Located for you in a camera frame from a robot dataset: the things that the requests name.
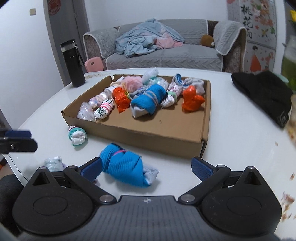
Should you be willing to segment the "pale lavender sock bundle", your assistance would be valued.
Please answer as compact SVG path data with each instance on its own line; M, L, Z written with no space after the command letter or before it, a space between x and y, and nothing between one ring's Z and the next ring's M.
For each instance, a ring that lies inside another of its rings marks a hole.
M62 162L62 158L59 156L46 159L44 161L44 166L47 167L50 172L61 172L66 168L66 165Z

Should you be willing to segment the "white teal small sock bundle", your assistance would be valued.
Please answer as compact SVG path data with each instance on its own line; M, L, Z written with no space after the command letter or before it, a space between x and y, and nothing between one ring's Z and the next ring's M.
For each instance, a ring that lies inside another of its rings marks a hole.
M87 133L82 128L76 126L69 126L68 138L71 144L75 146L80 146L87 140Z

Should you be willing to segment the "blue sock bundle pink band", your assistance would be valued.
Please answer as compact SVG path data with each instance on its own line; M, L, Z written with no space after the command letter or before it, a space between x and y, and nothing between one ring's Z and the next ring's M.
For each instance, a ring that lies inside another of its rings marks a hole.
M142 157L119 145L107 145L99 155L102 160L102 171L114 179L136 187L151 186L159 170L146 165Z

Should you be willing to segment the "pastel striped bundle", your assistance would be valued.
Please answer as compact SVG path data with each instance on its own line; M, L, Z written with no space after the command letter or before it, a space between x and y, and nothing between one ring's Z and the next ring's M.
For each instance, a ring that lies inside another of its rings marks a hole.
M109 96L110 94L108 94L107 92L103 91L101 92L99 95L96 95L94 97L92 97L88 103L90 104L90 106L93 108L93 109L97 109L100 107L100 105L102 105L102 103L105 101L105 100L109 100Z

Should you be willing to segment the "orange plastic bag bundle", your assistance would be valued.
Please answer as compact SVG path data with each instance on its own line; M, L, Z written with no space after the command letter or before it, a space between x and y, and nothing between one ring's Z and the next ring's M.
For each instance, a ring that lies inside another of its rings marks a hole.
M119 113L124 112L130 107L130 98L128 92L122 87L116 87L113 90L113 97Z

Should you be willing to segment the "grey blue sock bundle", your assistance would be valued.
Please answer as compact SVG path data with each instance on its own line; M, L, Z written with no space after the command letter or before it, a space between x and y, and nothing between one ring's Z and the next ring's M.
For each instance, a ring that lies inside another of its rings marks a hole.
M177 86L179 86L181 88L181 92L188 89L189 86L192 85L195 87L197 95L204 95L205 94L204 81L199 78L187 77L184 80L182 80L181 75L176 74L173 77L172 82L174 82Z

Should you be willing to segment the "blue ribbed sock bundle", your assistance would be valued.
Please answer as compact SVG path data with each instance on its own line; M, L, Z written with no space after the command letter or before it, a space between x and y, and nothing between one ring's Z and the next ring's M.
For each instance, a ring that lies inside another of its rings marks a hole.
M167 91L161 85L151 85L143 94L131 101L130 109L133 118L154 114L156 108L166 96Z

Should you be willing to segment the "white purple floral sock bundle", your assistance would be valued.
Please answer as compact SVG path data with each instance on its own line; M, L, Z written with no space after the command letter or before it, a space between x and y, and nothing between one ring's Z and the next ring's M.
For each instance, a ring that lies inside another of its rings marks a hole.
M183 91L183 87L172 81L167 90L167 97L161 102L162 108L169 108L178 101L178 97Z

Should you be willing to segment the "brown cardboard box tray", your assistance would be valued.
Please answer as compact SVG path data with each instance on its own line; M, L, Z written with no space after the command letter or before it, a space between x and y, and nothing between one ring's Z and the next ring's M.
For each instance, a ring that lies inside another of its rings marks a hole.
M137 148L181 157L202 157L207 146L210 110L211 83L204 81L205 102L201 108L192 113L182 111L183 100L175 106L157 108L153 115L133 118L130 109L119 113L115 108L111 114L96 122L77 118L80 106L91 97L99 94L119 75L106 76L97 80L93 87L82 94L62 110L62 116L71 126L83 128L86 133Z

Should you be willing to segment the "pink fluffy pompom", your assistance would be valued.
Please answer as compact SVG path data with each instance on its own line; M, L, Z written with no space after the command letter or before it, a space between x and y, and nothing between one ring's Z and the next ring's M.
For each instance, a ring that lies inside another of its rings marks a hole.
M126 76L122 80L121 86L129 93L134 92L143 86L142 78L140 76Z

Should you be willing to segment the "pink plastic stool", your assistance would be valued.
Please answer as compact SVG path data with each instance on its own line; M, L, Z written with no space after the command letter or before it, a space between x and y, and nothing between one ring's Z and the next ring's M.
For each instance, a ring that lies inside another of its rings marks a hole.
M88 59L84 63L84 66L87 72L98 72L103 71L104 69L103 62L100 57L93 57Z

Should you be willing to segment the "grey door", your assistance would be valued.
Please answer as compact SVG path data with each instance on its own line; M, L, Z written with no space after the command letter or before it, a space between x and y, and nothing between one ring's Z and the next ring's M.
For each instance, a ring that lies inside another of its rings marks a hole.
M45 21L56 65L64 86L71 83L65 60L61 51L63 42L75 40L82 59L80 64L85 73L86 54L83 35L89 31L84 1L78 0L43 0Z

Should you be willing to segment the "grey sofa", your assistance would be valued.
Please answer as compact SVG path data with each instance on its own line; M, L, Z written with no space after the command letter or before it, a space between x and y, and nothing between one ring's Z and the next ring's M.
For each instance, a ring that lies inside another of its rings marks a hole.
M150 19L86 32L87 59L99 57L105 70L189 68L242 72L246 28L236 21Z

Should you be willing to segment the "brown plush toy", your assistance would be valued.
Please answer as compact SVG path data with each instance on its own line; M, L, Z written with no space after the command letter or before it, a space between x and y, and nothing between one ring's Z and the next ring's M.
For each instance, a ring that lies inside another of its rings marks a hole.
M214 48L215 47L214 38L211 35L203 35L201 37L200 45L209 47L209 48Z

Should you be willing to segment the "light blue blanket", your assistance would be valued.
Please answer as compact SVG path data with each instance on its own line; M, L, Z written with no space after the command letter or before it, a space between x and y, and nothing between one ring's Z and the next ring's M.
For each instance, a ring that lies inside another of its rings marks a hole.
M123 33L115 41L115 52L131 58L157 50L180 47L185 39L174 29L150 19Z

